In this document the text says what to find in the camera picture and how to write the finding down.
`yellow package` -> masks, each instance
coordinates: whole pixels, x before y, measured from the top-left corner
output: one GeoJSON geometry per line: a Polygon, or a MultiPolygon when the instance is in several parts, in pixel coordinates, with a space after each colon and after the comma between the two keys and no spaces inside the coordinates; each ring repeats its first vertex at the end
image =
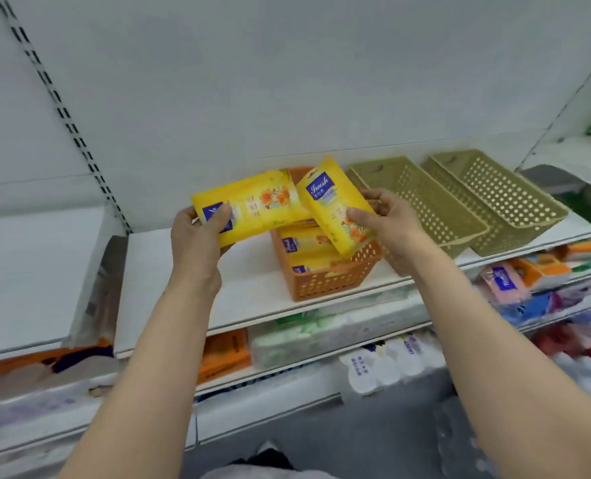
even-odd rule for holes
{"type": "Polygon", "coordinates": [[[297,184],[297,191],[304,206],[343,256],[353,256],[375,237],[370,229],[347,218],[348,207],[375,212],[332,158],[326,158],[309,171],[297,184]]]}
{"type": "Polygon", "coordinates": [[[191,201],[203,224],[222,203],[231,205],[233,215],[220,232],[220,247],[310,218],[288,171],[267,171],[208,192],[196,193],[191,201]]]}
{"type": "Polygon", "coordinates": [[[280,239],[288,253],[316,253],[325,249],[336,251],[331,240],[320,227],[303,227],[298,224],[279,229],[280,239]]]}
{"type": "Polygon", "coordinates": [[[316,255],[302,255],[290,253],[289,265],[293,272],[304,274],[305,272],[333,271],[339,265],[350,264],[351,260],[343,258],[339,252],[330,247],[329,251],[316,255]]]}

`floor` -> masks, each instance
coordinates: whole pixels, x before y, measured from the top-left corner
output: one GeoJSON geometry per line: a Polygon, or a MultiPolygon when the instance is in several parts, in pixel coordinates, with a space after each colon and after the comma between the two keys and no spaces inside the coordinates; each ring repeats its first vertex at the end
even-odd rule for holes
{"type": "Polygon", "coordinates": [[[451,392],[444,372],[366,399],[324,403],[199,445],[185,454],[181,477],[198,479],[272,438],[300,470],[339,479],[438,479],[433,405],[451,392]]]}

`orange package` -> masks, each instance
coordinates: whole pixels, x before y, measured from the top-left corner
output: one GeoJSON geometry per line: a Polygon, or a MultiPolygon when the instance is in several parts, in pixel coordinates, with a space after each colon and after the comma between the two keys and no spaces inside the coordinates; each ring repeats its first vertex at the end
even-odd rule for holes
{"type": "Polygon", "coordinates": [[[251,366],[246,330],[208,336],[202,353],[198,384],[251,366]]]}

